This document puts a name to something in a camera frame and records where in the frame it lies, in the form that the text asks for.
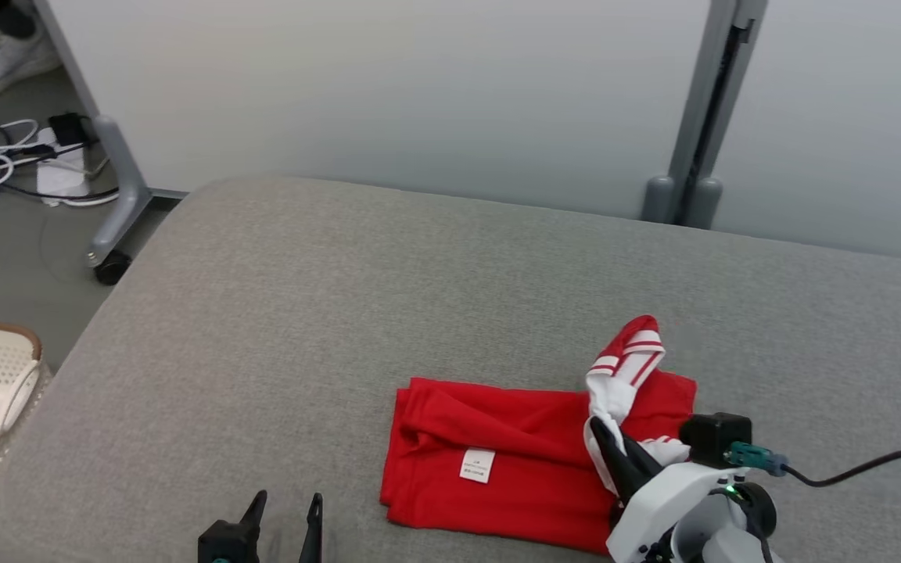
shoe sole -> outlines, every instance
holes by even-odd
[[[9,74],[6,74],[0,80],[0,94],[3,93],[9,86],[14,85],[20,80],[26,80],[27,78],[32,78],[39,74],[45,74],[45,72],[53,71],[55,68],[58,68],[60,66],[61,59],[56,56],[41,61],[39,64],[33,64],[29,66],[20,65],[10,71]]]

caster wheel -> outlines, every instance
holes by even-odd
[[[131,257],[120,250],[114,250],[107,254],[99,266],[92,268],[92,270],[100,284],[117,285],[117,282],[120,282],[130,264]]]

gray floor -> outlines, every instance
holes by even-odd
[[[0,122],[46,118],[82,111],[63,71],[16,84],[0,96]],[[89,164],[101,153],[90,154]],[[35,188],[32,175],[13,182]],[[94,192],[113,188],[108,170],[93,182]],[[109,295],[97,284],[82,256],[110,206],[47,207],[39,199],[0,192],[0,321],[25,325],[44,343],[44,356],[55,373],[82,329]],[[147,210],[121,249],[132,254],[165,213]]]

basket handle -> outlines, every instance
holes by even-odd
[[[12,385],[9,386],[9,402],[5,403],[0,410],[0,434],[5,434],[5,432],[9,432],[9,429],[12,428],[12,425],[15,423],[18,416],[12,417],[12,420],[9,420],[9,411],[12,410],[13,404],[16,402],[16,398],[20,395],[20,391],[23,388],[25,382],[30,378],[30,375],[34,375],[37,373],[37,368],[40,366],[39,360],[30,360],[29,364],[26,364],[26,367],[20,372],[17,378],[12,382]],[[20,409],[26,405],[26,400],[30,398],[30,394],[28,393],[26,399],[21,400]]]

gray fabric surface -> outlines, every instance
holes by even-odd
[[[580,389],[654,314],[698,410],[825,477],[901,448],[901,260],[264,176],[194,193],[103,304],[0,477],[0,561],[195,561],[269,491],[264,562],[325,495],[328,561],[600,561],[379,505],[411,375]],[[901,462],[768,484],[786,560],[901,561]]]

